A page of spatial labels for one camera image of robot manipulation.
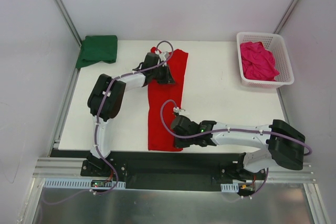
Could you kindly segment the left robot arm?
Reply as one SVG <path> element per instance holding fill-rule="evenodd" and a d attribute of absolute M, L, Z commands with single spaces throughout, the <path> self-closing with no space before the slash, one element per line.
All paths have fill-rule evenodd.
<path fill-rule="evenodd" d="M 159 84 L 174 84 L 167 64 L 172 56 L 172 52 L 149 52 L 131 72 L 114 78 L 101 74 L 97 79 L 87 102 L 94 121 L 93 146 L 87 160 L 99 176 L 111 171 L 111 163 L 105 160 L 111 153 L 108 127 L 121 109 L 124 94 L 145 87 L 153 80 Z"/>

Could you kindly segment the red t shirt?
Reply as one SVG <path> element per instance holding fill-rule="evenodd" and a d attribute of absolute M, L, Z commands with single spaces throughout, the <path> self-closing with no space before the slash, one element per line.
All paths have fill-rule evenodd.
<path fill-rule="evenodd" d="M 184 88 L 184 77 L 186 72 L 188 53 L 176 49 L 168 65 L 174 84 L 158 84 L 156 81 L 148 85 L 148 150 L 180 152 L 181 148 L 174 145 L 174 136 L 172 136 L 163 126 L 160 118 L 160 109 L 163 103 L 169 99 L 181 106 Z"/>

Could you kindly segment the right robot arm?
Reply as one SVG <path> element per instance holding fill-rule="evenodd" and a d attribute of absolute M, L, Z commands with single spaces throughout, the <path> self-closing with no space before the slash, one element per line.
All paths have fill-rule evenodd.
<path fill-rule="evenodd" d="M 177 148 L 237 145 L 254 147 L 243 152 L 235 165 L 225 169 L 232 179 L 246 181 L 262 170 L 280 166 L 288 170 L 302 170 L 306 156 L 305 136 L 283 120 L 270 125 L 242 127 L 216 121 L 196 123 L 178 115 L 170 126 Z"/>

